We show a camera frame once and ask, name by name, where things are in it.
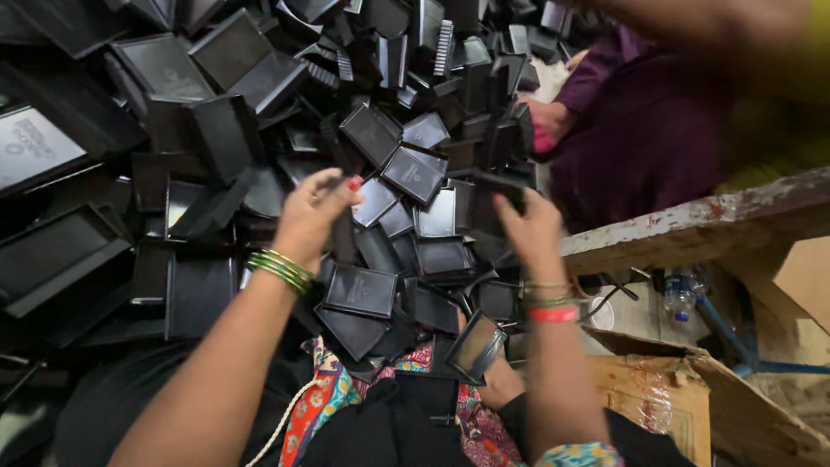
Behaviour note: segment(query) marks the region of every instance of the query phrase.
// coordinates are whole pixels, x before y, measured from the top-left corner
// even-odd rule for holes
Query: person
[[[578,0],[624,26],[530,102],[572,233],[830,164],[823,0]]]
[[[320,268],[334,220],[349,206],[359,209],[360,178],[325,188],[338,176],[329,169],[303,181],[286,199],[273,241],[274,251],[309,273]],[[525,202],[519,215],[504,196],[494,197],[536,298],[567,302],[559,212],[529,189]],[[352,380],[322,337],[310,354],[280,347],[298,290],[258,268],[195,349],[188,342],[142,349],[91,371],[59,419],[58,464],[612,466],[623,464],[612,446],[618,440],[630,465],[691,465],[667,435],[603,413],[571,306],[529,311],[527,387],[498,356],[487,386],[461,385],[460,427],[439,427],[386,377],[426,371],[428,347],[384,369],[371,387]]]
[[[553,102],[524,99],[537,132],[534,159],[551,162],[551,197],[569,232],[698,199],[723,181],[734,97],[716,69],[625,26],[569,66]]]

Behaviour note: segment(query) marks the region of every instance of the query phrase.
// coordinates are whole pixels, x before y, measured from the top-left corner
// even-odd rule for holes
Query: woman's right hand
[[[493,204],[507,238],[533,280],[565,284],[564,267],[559,256],[562,214],[556,206],[529,188],[525,188],[524,216],[502,194],[493,195]]]

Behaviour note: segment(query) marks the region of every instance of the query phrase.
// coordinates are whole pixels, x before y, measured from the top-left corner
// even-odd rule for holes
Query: orange wristband
[[[531,308],[527,316],[535,322],[572,322],[576,312],[576,307]]]

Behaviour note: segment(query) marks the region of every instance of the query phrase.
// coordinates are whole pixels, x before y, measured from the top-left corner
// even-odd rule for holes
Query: woman's left hand
[[[344,179],[331,191],[326,184],[340,177],[340,169],[326,169],[303,180],[286,199],[272,248],[310,272],[320,270],[320,256],[331,234],[331,225],[344,210],[360,204],[363,179]]]

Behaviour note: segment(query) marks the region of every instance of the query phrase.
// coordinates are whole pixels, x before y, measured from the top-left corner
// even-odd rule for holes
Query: plastic water bottle
[[[666,311],[675,321],[688,322],[695,307],[695,276],[688,266],[666,269]]]

